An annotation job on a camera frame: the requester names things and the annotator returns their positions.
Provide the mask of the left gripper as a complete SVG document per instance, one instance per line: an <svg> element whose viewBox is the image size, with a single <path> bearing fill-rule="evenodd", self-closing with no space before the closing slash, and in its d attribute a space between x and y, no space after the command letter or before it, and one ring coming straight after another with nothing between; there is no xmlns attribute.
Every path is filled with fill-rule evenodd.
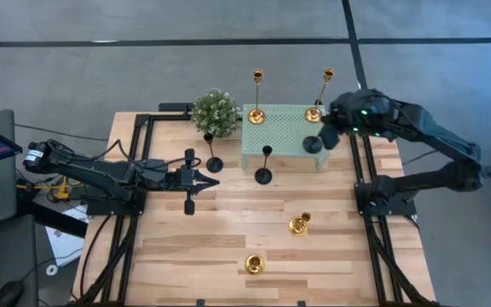
<svg viewBox="0 0 491 307"><path fill-rule="evenodd" d="M185 150L184 161L175 171L169 172L167 177L170 179L171 186L175 190L182 190L187 193L186 200L184 202L184 213L188 216L192 216L195 213L195 204L192 200L194 189L194 169L192 164L195 159L195 152L192 148ZM200 171L196 171L196 180L200 183L196 186L196 193L212 188L216 186L219 181L217 179L203 175Z"/></svg>

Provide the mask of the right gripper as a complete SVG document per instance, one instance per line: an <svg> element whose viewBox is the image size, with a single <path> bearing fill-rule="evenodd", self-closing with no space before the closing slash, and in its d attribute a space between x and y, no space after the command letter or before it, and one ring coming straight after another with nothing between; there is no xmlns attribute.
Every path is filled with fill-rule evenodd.
<svg viewBox="0 0 491 307"><path fill-rule="evenodd" d="M396 101L376 89L346 92L330 103L319 132L323 147L333 150L339 134L383 137L395 140L391 126L396 121Z"/></svg>

